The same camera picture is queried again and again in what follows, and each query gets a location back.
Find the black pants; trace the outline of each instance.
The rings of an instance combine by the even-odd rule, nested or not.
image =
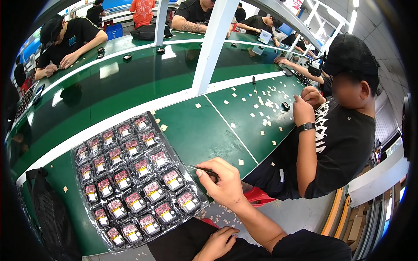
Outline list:
[[[217,230],[212,225],[192,218],[176,229],[148,243],[148,248],[156,261],[193,260],[210,235]],[[217,260],[242,260],[243,256],[248,256],[257,249],[257,245],[252,245],[242,238],[237,238],[237,242],[232,249]]]

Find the black wristwatch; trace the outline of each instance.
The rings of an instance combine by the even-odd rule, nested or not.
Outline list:
[[[304,131],[304,130],[308,130],[308,129],[314,129],[315,128],[315,123],[312,122],[307,122],[305,124],[302,124],[298,127],[298,133]]]

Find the green workbench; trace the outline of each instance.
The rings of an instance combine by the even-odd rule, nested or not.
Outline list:
[[[13,159],[13,179],[17,180],[41,156],[84,129],[139,104],[190,88],[199,57],[199,44],[172,44],[172,53],[165,59],[162,59],[164,56],[155,54],[154,47],[129,52],[133,57],[129,63],[122,61],[121,54],[94,64],[51,88],[43,95],[40,103],[30,108],[12,130],[11,137],[15,138],[9,139],[7,145]],[[106,43],[106,51],[111,49],[109,46],[115,46],[114,52],[117,52],[118,45],[117,42],[109,41]],[[281,70],[272,62],[275,57],[284,53],[275,53],[273,49],[265,48],[262,55],[252,57],[248,48],[253,47],[250,43],[239,43],[236,48],[229,42],[225,43],[211,82]],[[95,52],[87,53],[85,60],[93,57],[92,60],[95,61],[95,56]],[[82,66],[82,61],[81,59],[72,69],[77,64]],[[168,126],[165,135],[186,164],[195,165],[220,156],[236,166],[243,178],[294,127],[290,119],[293,117],[291,112],[282,114],[281,108],[273,112],[273,108],[259,103],[257,96],[264,102],[267,99],[278,104],[284,101],[283,93],[271,91],[268,86],[285,91],[291,99],[287,100],[290,104],[293,102],[293,95],[300,94],[303,88],[294,76],[275,77],[275,80],[268,78],[257,81],[257,94],[251,83],[243,84],[235,86],[236,91],[227,88],[170,105],[157,110],[155,117],[161,120],[160,124]],[[270,91],[271,96],[264,96],[262,91]],[[201,105],[200,108],[195,106],[197,103]],[[267,115],[271,126],[262,124]],[[227,123],[235,123],[236,127],[230,128]],[[244,165],[238,165],[238,160],[244,160]],[[47,180],[69,210],[81,253],[87,256],[107,252],[82,205],[72,154],[64,153],[46,164],[45,169],[48,171]],[[64,192],[64,186],[67,187],[67,192]],[[21,192],[27,211],[32,217],[31,221],[36,223],[26,183]]]

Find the hand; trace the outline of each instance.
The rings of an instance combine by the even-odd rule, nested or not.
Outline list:
[[[232,234],[238,232],[239,230],[236,228],[223,227],[211,234],[193,261],[213,261],[224,256],[237,241],[237,235],[232,236]]]
[[[75,51],[73,53],[67,54],[62,58],[61,62],[59,63],[59,67],[61,69],[67,69],[70,65],[72,65],[77,59],[80,57],[80,55]]]
[[[56,71],[58,71],[58,68],[55,64],[50,64],[45,67],[45,75],[48,78],[51,77],[51,75]]]
[[[290,62],[288,59],[284,57],[277,57],[276,59],[274,59],[274,63],[288,65]]]
[[[244,193],[242,193],[241,178],[237,168],[220,157],[199,163],[197,166],[212,169],[219,175],[218,183],[215,184],[206,172],[203,170],[196,171],[200,183],[216,202],[232,211],[247,202]]]
[[[307,122],[315,123],[314,108],[301,97],[297,95],[294,97],[295,102],[293,102],[293,118],[296,126],[299,127]]]
[[[319,106],[325,102],[324,97],[322,97],[321,93],[319,93],[319,91],[313,86],[307,86],[303,88],[301,96],[304,101],[314,107]]]

